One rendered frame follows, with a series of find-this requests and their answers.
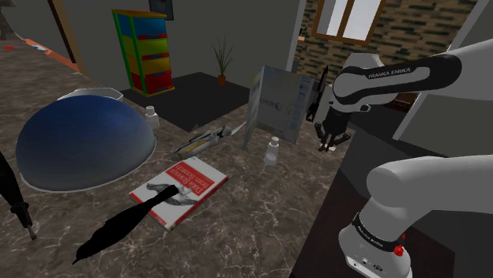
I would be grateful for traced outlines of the black tapered tool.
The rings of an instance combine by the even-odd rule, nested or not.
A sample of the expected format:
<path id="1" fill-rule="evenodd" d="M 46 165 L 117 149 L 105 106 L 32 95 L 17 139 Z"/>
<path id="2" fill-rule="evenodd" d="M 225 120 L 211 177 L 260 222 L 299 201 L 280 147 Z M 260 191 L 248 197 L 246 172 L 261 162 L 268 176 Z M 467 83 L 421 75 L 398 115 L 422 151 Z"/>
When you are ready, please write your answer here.
<path id="1" fill-rule="evenodd" d="M 108 219 L 102 227 L 96 230 L 91 238 L 77 249 L 76 259 L 73 265 L 78 261 L 91 257 L 102 250 L 107 249 L 124 239 L 150 212 L 150 210 L 159 203 L 175 196 L 179 189 L 171 185 L 162 190 L 155 197 L 148 199 L 138 205 L 127 208 L 119 214 Z"/>

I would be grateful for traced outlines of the black handled utensil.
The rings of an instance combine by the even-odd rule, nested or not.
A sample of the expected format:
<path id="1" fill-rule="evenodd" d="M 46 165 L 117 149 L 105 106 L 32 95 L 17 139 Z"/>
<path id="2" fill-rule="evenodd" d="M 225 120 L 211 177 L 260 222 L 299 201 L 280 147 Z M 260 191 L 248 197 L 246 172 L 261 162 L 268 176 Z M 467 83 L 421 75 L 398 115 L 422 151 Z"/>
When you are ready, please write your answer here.
<path id="1" fill-rule="evenodd" d="M 28 213 L 29 204 L 24 201 L 15 174 L 1 152 L 0 194 L 10 205 L 11 213 L 16 214 L 22 226 L 28 230 L 31 239 L 36 240 L 37 235 L 32 229 L 32 219 Z"/>

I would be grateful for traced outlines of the brown framed window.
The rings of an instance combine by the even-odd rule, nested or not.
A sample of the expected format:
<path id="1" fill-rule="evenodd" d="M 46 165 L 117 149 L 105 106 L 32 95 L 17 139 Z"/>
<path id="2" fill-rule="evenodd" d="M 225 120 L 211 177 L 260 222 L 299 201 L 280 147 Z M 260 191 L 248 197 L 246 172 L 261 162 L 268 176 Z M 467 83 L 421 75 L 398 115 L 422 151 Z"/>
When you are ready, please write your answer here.
<path id="1" fill-rule="evenodd" d="M 319 0 L 311 35 L 366 46 L 385 4 L 386 0 Z"/>

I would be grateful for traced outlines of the dark wall picture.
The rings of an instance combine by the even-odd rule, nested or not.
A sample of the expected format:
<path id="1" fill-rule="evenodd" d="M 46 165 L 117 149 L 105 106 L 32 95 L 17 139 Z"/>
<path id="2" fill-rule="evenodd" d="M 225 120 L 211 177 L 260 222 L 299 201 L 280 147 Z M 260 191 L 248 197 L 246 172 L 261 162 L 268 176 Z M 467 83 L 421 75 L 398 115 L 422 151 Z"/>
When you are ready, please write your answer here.
<path id="1" fill-rule="evenodd" d="M 166 21 L 174 20 L 172 0 L 149 0 L 149 9 L 154 13 L 162 13 Z"/>

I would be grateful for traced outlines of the pale blue open booklet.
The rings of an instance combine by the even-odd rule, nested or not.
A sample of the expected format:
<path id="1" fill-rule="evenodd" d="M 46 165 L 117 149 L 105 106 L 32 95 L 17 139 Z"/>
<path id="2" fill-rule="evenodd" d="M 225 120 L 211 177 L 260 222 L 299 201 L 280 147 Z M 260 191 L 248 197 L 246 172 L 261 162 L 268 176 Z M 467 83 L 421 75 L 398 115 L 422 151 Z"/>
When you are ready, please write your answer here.
<path id="1" fill-rule="evenodd" d="M 264 65 L 250 86 L 243 147 L 255 128 L 295 144 L 313 84 L 312 77 Z"/>

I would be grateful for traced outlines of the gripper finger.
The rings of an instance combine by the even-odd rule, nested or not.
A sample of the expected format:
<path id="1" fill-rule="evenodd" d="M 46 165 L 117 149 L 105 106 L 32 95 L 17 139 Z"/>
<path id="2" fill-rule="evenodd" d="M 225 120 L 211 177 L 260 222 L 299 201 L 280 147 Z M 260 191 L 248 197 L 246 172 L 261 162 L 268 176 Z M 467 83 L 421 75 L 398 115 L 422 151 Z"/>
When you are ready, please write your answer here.
<path id="1" fill-rule="evenodd" d="M 336 138 L 334 139 L 334 141 L 333 141 L 333 143 L 332 143 L 332 145 L 331 145 L 330 149 L 331 149 L 331 150 L 335 150 L 335 149 L 336 149 L 336 147 L 337 147 L 339 144 L 341 144 L 341 143 L 343 143 L 343 142 L 345 142 L 345 141 L 349 140 L 350 138 L 351 138 L 351 134 L 350 134 L 349 132 L 344 132 L 344 133 L 343 133 L 343 134 L 341 134 L 339 137 L 336 137 Z"/>
<path id="2" fill-rule="evenodd" d="M 327 142 L 329 135 L 324 131 L 323 126 L 320 122 L 316 122 L 314 124 L 314 128 L 321 143 L 319 151 L 327 152 L 329 150 L 329 143 Z"/>

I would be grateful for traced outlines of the small white shaker bottle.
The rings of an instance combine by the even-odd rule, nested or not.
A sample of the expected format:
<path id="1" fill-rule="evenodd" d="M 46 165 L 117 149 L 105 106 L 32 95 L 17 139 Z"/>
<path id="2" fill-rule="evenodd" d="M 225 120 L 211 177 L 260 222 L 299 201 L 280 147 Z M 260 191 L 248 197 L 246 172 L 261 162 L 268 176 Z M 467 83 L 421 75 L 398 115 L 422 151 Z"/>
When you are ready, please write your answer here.
<path id="1" fill-rule="evenodd" d="M 266 165 L 275 165 L 277 163 L 278 151 L 279 151 L 279 138 L 272 137 L 268 144 L 264 156 L 264 163 Z"/>
<path id="2" fill-rule="evenodd" d="M 158 128 L 160 126 L 159 116 L 155 112 L 154 106 L 147 106 L 145 113 L 145 119 L 152 129 Z"/>

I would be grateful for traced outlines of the red and white book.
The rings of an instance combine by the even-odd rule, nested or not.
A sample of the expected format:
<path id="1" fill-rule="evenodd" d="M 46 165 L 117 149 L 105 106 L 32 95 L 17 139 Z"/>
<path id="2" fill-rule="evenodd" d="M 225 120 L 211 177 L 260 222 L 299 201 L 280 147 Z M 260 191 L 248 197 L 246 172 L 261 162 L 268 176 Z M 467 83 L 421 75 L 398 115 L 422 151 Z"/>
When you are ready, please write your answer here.
<path id="1" fill-rule="evenodd" d="M 170 232 L 227 180 L 227 175 L 194 156 L 169 167 L 131 191 L 129 196 L 135 202 L 142 203 L 169 186 L 176 186 L 179 190 L 177 195 L 149 211 L 150 216 Z"/>

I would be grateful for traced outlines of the potted plant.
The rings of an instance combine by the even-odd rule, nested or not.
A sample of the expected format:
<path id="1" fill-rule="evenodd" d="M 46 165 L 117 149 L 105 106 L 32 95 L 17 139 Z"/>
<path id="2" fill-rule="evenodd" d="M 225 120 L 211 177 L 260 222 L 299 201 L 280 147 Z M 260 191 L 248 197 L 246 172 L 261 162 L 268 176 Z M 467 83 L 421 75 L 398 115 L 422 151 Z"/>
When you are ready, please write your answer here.
<path id="1" fill-rule="evenodd" d="M 224 87 L 226 84 L 225 73 L 233 60 L 231 56 L 233 47 L 228 46 L 228 34 L 225 33 L 222 38 L 218 37 L 217 43 L 212 44 L 211 47 L 218 63 L 216 68 L 218 71 L 218 85 Z"/>

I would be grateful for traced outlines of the grey and yellow knife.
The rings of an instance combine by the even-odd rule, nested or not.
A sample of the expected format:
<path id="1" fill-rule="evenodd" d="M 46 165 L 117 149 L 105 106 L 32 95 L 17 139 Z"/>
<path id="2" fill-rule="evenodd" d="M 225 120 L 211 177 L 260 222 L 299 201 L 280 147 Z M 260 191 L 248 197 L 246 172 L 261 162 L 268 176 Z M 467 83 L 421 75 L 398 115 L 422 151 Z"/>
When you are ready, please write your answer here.
<path id="1" fill-rule="evenodd" d="M 232 129 L 229 126 L 222 126 L 216 130 L 208 130 L 191 138 L 186 144 L 177 148 L 173 154 L 174 161 L 181 161 L 196 156 L 205 150 L 218 145 L 222 137 L 229 137 L 237 133 L 246 123 L 243 122 L 238 127 Z"/>

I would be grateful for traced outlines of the white bowl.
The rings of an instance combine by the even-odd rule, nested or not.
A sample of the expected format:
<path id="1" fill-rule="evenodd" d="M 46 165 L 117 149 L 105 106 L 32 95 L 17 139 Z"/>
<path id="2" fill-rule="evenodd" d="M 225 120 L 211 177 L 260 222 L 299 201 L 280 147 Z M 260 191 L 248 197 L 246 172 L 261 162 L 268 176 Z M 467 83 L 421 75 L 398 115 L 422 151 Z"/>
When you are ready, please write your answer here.
<path id="1" fill-rule="evenodd" d="M 62 100 L 73 96 L 102 96 L 118 100 L 122 102 L 123 94 L 113 88 L 78 88 L 69 94 L 61 96 L 58 100 Z"/>

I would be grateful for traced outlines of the black upright pointed object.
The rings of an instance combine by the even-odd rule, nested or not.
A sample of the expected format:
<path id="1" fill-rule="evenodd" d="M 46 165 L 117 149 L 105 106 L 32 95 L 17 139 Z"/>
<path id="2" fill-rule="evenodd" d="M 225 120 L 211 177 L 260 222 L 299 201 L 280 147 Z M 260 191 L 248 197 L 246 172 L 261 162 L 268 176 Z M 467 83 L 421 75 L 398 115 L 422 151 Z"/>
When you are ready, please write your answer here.
<path id="1" fill-rule="evenodd" d="M 317 86 L 316 90 L 314 91 L 315 92 L 314 101 L 312 102 L 312 104 L 309 106 L 309 108 L 307 110 L 306 120 L 308 122 L 314 121 L 314 117 L 316 115 L 320 100 L 321 100 L 323 92 L 325 90 L 327 74 L 328 74 L 328 66 L 326 66 L 322 72 L 321 79 L 318 82 L 318 86 Z"/>

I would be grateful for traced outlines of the blue upturned bowl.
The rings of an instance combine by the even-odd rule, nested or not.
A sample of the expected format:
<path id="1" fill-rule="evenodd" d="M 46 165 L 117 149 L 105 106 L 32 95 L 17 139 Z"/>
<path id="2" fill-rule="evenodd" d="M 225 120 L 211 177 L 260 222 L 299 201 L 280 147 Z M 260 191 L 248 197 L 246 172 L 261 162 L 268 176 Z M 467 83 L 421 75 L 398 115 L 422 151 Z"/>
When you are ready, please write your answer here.
<path id="1" fill-rule="evenodd" d="M 67 193 L 118 180 L 154 152 L 156 138 L 131 106 L 102 96 L 74 96 L 37 111 L 17 139 L 22 180 L 36 190 Z"/>

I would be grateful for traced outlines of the multicoloured chest of drawers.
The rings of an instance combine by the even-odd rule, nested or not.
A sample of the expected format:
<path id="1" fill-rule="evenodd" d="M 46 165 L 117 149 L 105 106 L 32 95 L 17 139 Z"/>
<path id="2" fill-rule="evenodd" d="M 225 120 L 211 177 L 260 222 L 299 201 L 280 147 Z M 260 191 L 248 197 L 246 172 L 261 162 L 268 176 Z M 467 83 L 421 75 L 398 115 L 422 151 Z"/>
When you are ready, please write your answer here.
<path id="1" fill-rule="evenodd" d="M 173 90 L 167 16 L 128 9 L 114 9 L 112 16 L 130 88 L 143 96 Z"/>

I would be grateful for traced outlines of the brown door frame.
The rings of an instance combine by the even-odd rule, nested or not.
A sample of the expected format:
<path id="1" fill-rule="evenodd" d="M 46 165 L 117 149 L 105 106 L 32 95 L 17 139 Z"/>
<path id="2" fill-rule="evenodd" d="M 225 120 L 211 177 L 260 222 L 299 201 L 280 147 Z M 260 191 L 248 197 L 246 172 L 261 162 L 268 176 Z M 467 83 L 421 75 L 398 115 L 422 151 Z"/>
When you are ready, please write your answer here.
<path id="1" fill-rule="evenodd" d="M 63 0 L 47 0 L 47 3 L 50 6 L 51 12 L 58 26 L 58 30 L 65 44 L 70 61 L 77 67 L 77 71 L 79 73 L 88 76 L 88 71 L 78 47 L 76 36 L 71 28 L 68 14 L 63 5 Z"/>

